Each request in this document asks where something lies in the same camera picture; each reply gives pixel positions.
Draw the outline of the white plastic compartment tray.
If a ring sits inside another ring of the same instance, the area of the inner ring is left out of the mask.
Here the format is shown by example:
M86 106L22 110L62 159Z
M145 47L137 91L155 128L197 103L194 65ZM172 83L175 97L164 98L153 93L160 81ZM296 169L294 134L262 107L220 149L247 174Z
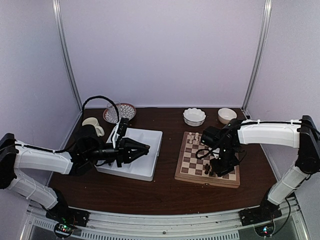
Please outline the white plastic compartment tray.
M97 166L96 170L105 174L151 182L154 178L163 132L158 130L128 128L125 136L149 145L149 153L131 163L122 164L122 167L117 167L117 163L114 161L110 164L107 163L102 166Z

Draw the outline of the dark chess piece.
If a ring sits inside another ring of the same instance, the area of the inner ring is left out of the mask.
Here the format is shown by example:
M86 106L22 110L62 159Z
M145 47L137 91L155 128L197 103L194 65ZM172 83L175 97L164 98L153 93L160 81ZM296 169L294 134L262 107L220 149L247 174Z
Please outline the dark chess piece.
M209 164L206 164L206 165L204 166L204 174L205 174L205 175L208 175L209 172L210 172L210 169L211 169L211 166L210 166Z

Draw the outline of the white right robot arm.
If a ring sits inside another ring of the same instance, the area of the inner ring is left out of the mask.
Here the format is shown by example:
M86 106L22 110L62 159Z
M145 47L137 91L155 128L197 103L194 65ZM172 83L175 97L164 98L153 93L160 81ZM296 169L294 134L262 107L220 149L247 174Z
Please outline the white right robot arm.
M320 171L320 133L309 115L288 121L234 118L215 130L213 140L211 149L218 149L219 154L210 164L219 177L240 164L236 153L243 145L259 144L274 168L288 167L257 208L261 221L268 220L286 197Z

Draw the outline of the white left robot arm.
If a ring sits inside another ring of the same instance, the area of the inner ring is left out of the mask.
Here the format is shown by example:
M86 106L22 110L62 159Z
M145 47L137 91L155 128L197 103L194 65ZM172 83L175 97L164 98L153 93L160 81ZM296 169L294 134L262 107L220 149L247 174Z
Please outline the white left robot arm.
M34 169L82 176L92 168L100 173L151 181L162 141L160 131L116 126L107 141L87 124L74 134L70 149L53 150L18 141L6 133L0 139L0 187L52 211L61 222L72 218L63 194L28 176L23 170Z

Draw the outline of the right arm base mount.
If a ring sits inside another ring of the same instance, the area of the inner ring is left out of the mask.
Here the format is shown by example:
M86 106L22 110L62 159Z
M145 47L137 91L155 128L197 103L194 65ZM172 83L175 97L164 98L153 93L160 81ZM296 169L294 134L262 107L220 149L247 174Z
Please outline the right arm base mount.
M262 222L272 221L282 216L279 205L268 201L268 194L271 188L265 193L261 203L257 207L245 208L239 211L239 218L242 226L254 225Z

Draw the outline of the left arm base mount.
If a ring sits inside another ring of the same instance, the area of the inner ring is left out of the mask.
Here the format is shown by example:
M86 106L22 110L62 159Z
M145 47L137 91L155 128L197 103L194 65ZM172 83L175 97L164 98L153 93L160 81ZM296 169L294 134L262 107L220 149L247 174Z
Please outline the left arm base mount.
M53 208L47 209L44 206L42 208L46 211L47 218L68 227L86 227L90 216L86 210L69 207L63 196L57 198L57 204Z

